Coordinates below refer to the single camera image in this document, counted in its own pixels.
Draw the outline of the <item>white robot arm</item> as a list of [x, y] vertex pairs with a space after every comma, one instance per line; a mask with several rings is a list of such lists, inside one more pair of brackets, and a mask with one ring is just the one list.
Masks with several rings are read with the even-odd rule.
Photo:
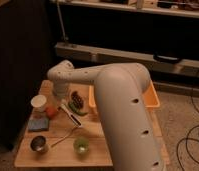
[[74, 69], [65, 60], [47, 77], [60, 96], [66, 83], [90, 84], [115, 171], [166, 171], [142, 94], [151, 78], [139, 63]]

